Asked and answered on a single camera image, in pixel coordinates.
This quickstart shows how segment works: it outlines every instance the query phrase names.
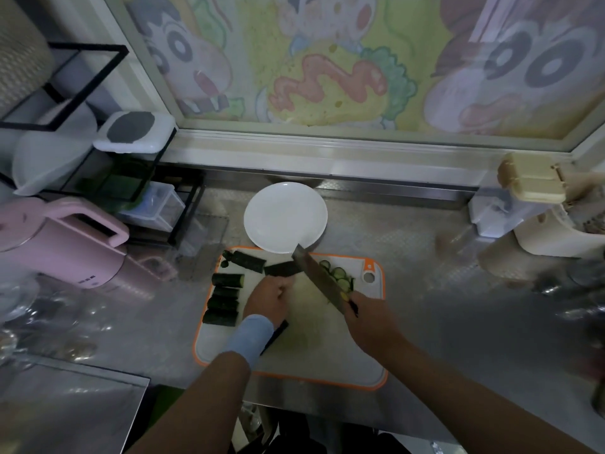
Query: pink kettle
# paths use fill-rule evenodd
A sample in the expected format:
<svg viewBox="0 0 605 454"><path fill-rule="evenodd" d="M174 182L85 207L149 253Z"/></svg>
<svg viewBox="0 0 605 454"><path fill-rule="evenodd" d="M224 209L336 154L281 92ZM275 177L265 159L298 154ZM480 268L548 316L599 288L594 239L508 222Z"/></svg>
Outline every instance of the pink kettle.
<svg viewBox="0 0 605 454"><path fill-rule="evenodd" d="M86 215L111 236L79 220ZM9 260L80 288L109 282L126 258L126 225L77 197L27 197L0 206L0 252Z"/></svg>

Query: kitchen knife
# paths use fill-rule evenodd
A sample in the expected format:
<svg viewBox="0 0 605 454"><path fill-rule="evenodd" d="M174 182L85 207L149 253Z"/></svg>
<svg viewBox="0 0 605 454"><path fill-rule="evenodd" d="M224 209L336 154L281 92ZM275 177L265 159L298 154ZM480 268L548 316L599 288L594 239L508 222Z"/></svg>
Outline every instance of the kitchen knife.
<svg viewBox="0 0 605 454"><path fill-rule="evenodd" d="M308 252L297 245L297 248L292 253L292 259L302 269L302 271L311 279L311 282L320 289L328 301L344 315L343 303L350 303L355 315L357 315L357 305L349 300L347 295L338 283L326 272L326 270L313 259Z"/></svg>

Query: cutting board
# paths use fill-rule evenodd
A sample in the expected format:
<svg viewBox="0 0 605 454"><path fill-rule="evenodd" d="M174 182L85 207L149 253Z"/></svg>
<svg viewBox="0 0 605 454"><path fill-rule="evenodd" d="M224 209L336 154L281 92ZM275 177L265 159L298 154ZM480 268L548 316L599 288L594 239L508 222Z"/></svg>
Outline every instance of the cutting board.
<svg viewBox="0 0 605 454"><path fill-rule="evenodd" d="M231 247L229 250L240 250L266 259L267 266L291 260L289 255L277 255L254 247ZM384 273L373 259L323 253L311 255L317 261L327 259L333 268L342 267L355 278L355 290L371 298L384 298ZM244 287L239 291L239 324L248 297L264 274L233 263L228 267L220 267L222 259L221 257L216 264L216 272L245 274ZM363 390L375 390L384 385L387 371L355 344L343 315L329 304L306 274L300 273L294 277L286 318L290 326L260 357L253 372ZM213 286L210 287L204 301L204 311L213 289ZM223 350L234 330L220 325L208 325L200 320L193 343L196 361L204 366L209 364Z"/></svg>

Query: hand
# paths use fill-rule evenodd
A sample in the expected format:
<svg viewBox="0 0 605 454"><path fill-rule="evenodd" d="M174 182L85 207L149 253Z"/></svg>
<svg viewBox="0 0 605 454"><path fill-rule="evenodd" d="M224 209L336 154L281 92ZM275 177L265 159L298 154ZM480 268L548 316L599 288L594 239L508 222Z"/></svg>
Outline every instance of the hand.
<svg viewBox="0 0 605 454"><path fill-rule="evenodd" d="M293 283L294 277L266 276L250 294L244 307L244 318L259 313L267 317L274 328L280 326L288 313L287 298Z"/></svg>
<svg viewBox="0 0 605 454"><path fill-rule="evenodd" d="M409 345L384 300L368 298L359 292L349 293L349 298L357 305L358 316L350 303L344 303L344 318L362 351L383 364L390 351Z"/></svg>

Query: white plate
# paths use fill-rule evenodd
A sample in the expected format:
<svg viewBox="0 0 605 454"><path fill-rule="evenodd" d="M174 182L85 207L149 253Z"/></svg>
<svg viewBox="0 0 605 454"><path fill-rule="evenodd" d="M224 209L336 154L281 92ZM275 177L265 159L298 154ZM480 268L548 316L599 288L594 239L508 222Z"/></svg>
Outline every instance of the white plate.
<svg viewBox="0 0 605 454"><path fill-rule="evenodd" d="M50 109L38 120L47 124L69 103ZM13 154L15 194L31 196L72 173L92 147L97 134L95 115L81 104L54 132L28 131L19 139Z"/></svg>
<svg viewBox="0 0 605 454"><path fill-rule="evenodd" d="M250 240L272 253L292 253L297 244L310 247L327 223L326 203L302 183L272 184L256 193L244 212Z"/></svg>

